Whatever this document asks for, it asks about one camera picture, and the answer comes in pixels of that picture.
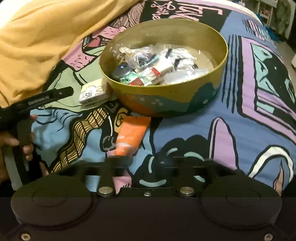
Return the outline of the person's left hand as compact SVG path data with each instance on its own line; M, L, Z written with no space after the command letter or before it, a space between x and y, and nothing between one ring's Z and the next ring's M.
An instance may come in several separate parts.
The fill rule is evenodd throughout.
M28 161L23 153L23 148L32 144L31 128L34 121L34 118L26 115L24 118L10 118L1 122L1 132L8 133L18 141L17 145L5 144L1 147L4 166L13 190L48 175L37 154L33 153L32 159Z

